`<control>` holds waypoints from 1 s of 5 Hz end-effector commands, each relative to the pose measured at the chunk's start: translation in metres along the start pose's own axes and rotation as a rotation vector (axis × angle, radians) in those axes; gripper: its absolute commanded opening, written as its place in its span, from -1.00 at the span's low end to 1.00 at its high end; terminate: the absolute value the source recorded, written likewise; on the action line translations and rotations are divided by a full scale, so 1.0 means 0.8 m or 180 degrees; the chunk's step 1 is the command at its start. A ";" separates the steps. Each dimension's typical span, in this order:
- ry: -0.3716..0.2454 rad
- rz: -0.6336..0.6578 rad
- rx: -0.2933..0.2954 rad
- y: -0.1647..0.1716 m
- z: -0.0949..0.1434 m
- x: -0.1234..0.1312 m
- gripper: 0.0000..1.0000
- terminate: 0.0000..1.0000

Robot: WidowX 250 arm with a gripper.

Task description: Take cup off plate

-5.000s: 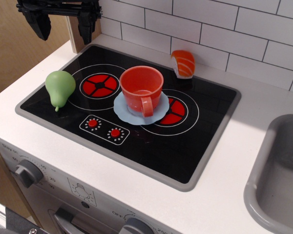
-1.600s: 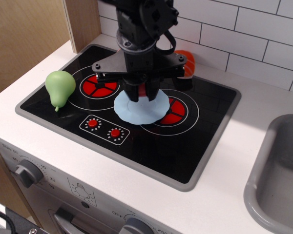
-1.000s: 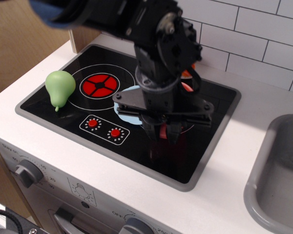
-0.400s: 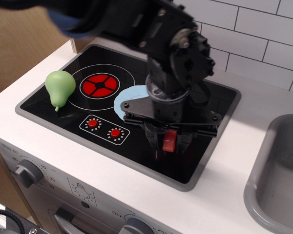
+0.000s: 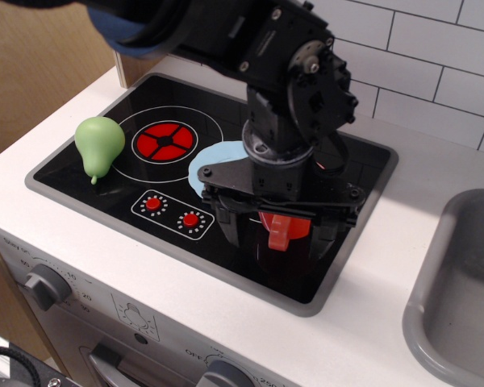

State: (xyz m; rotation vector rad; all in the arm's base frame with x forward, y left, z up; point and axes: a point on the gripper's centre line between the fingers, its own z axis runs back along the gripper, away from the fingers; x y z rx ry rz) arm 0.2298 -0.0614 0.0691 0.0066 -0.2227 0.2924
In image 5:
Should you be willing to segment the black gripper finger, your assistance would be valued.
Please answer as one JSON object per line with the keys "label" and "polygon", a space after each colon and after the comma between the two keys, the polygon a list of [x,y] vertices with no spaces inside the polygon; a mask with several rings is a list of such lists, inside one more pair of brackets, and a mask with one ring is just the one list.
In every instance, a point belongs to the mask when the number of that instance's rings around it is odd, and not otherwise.
{"label": "black gripper finger", "polygon": [[227,241],[240,248],[248,227],[248,214],[235,212],[220,202],[215,203],[215,213]]}
{"label": "black gripper finger", "polygon": [[315,219],[311,226],[309,258],[321,259],[330,250],[339,232],[339,219],[322,217]]}

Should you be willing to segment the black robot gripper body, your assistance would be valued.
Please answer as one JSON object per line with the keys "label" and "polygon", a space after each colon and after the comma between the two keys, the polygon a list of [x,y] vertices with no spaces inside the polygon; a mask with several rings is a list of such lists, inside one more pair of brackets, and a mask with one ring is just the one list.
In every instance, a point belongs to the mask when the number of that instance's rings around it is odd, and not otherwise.
{"label": "black robot gripper body", "polygon": [[339,219],[340,228],[357,224],[365,202],[364,190],[341,179],[348,163],[348,149],[338,132],[327,138],[339,153],[341,162],[322,166],[315,158],[318,141],[307,144],[296,132],[286,135],[291,144],[281,152],[246,122],[240,140],[247,157],[208,164],[198,171],[204,184],[202,200],[215,210],[220,202],[243,214],[265,212],[311,220]]}

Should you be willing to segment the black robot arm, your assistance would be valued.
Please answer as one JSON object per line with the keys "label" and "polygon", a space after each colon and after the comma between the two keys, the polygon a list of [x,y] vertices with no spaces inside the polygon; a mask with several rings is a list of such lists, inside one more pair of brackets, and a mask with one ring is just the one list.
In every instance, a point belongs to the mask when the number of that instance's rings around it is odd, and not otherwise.
{"label": "black robot arm", "polygon": [[227,240],[240,245],[252,213],[271,214],[269,246],[285,249],[293,219],[309,221],[309,255],[319,259],[353,227],[365,200],[341,180],[345,165],[321,167],[315,149],[355,119],[346,64],[309,2],[89,1],[95,28],[128,56],[166,53],[205,64],[247,86],[242,130],[247,156],[198,171],[202,197]]}

